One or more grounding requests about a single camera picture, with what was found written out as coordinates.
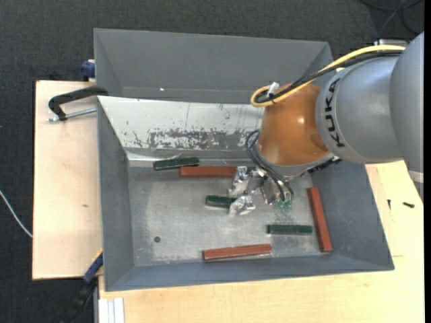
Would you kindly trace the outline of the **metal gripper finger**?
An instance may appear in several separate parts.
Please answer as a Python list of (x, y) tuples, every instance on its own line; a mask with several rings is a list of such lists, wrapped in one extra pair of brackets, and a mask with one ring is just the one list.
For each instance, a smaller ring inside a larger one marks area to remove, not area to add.
[(229, 196), (242, 196), (248, 194), (249, 170), (247, 166), (236, 168), (231, 188), (228, 190)]
[(255, 210), (255, 204), (252, 196), (242, 195), (234, 199), (234, 201), (230, 204), (229, 214), (246, 215), (254, 210)]

